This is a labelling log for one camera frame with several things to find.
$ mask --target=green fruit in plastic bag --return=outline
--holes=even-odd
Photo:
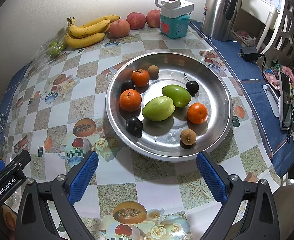
[[[60,55],[60,49],[58,47],[51,47],[46,51],[47,55],[50,55],[52,59],[57,58]]]
[[[53,51],[50,53],[52,59],[57,58],[60,55],[60,49],[54,48]]]
[[[157,97],[149,101],[142,110],[143,117],[151,121],[162,121],[171,116],[175,106],[169,97]]]
[[[56,44],[57,44],[57,41],[53,41],[52,43],[49,44],[49,48],[56,45]]]
[[[161,93],[173,100],[174,106],[185,107],[191,100],[190,93],[178,85],[167,85],[163,87]]]
[[[64,40],[61,40],[58,44],[60,47],[60,51],[63,51],[68,48],[68,44]]]

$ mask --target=tangerine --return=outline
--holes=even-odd
[[[136,90],[128,89],[119,97],[119,105],[120,108],[128,111],[133,112],[140,108],[142,103],[142,96]]]
[[[137,69],[133,71],[133,74],[131,75],[131,80],[137,87],[143,87],[149,82],[149,74],[146,70]]]
[[[195,124],[201,124],[208,118],[208,109],[204,104],[194,103],[187,111],[189,121]]]

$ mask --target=stainless steel bowl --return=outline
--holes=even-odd
[[[209,117],[200,125],[188,121],[187,110],[176,107],[174,113],[166,120],[153,122],[145,119],[141,109],[136,112],[125,112],[119,107],[120,87],[131,78],[132,71],[145,69],[150,65],[159,68],[156,80],[150,80],[144,88],[136,88],[142,95],[141,109],[153,98],[162,96],[161,89],[170,84],[186,87],[184,77],[195,80],[199,91],[191,98],[188,106],[199,102],[206,105]],[[229,91],[217,74],[202,62],[174,52],[152,52],[136,57],[124,64],[112,79],[106,95],[106,110],[109,122],[120,139],[136,152],[146,157],[167,161],[183,162],[195,159],[203,150],[211,152],[226,137],[232,119],[232,103]],[[126,131],[126,120],[138,116],[143,121],[143,135],[137,138]],[[196,132],[194,147],[180,143],[182,130],[190,128]]]

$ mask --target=black plum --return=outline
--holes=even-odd
[[[141,136],[143,132],[143,122],[137,116],[129,117],[126,122],[126,131],[134,136]]]
[[[124,92],[124,91],[126,91],[128,89],[135,90],[134,82],[131,79],[126,80],[126,81],[123,82],[123,84],[121,85],[120,91],[122,93],[122,92]]]
[[[199,90],[199,85],[196,81],[189,81],[186,74],[184,73],[185,78],[188,80],[186,83],[186,89],[191,96],[195,95]]]

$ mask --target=red apple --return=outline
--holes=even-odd
[[[151,10],[147,13],[146,22],[151,28],[159,28],[160,27],[160,10]]]
[[[76,138],[71,144],[73,147],[82,148],[84,146],[84,141],[82,138]]]
[[[119,19],[111,23],[109,33],[113,38],[122,38],[129,34],[130,25],[126,20]]]
[[[117,235],[125,235],[125,236],[131,236],[133,233],[132,229],[128,225],[118,225],[115,228],[115,234]]]
[[[130,28],[133,30],[145,27],[146,17],[142,13],[130,13],[126,20],[129,22]]]

